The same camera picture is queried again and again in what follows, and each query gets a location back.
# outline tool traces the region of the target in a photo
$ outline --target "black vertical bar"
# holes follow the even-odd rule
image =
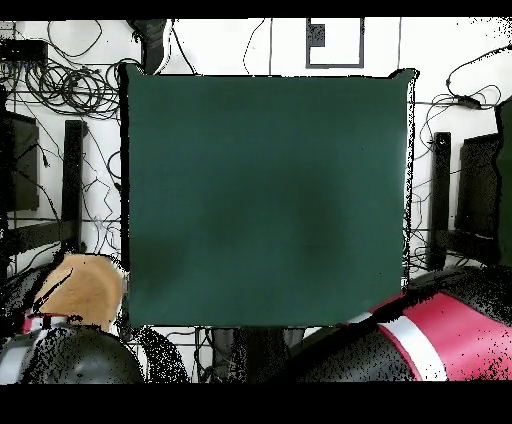
[[[62,251],[79,252],[82,230],[82,151],[87,124],[66,120],[62,170],[61,221],[73,222],[73,236],[62,243]]]
[[[288,360],[282,328],[242,328],[246,335],[247,382],[263,383],[281,371]]]
[[[439,132],[434,134],[432,143],[429,232],[425,257],[429,271],[442,270],[446,261],[446,246],[436,243],[435,232],[448,230],[451,141],[451,133]]]
[[[10,161],[12,156],[12,126],[6,117],[7,90],[0,84],[0,181],[11,181]],[[0,281],[7,279],[9,255],[5,249],[5,235],[9,230],[7,212],[9,209],[7,199],[12,190],[11,184],[0,184]]]

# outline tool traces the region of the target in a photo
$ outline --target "green screen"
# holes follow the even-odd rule
[[[400,290],[414,71],[128,77],[133,325],[333,325]]]

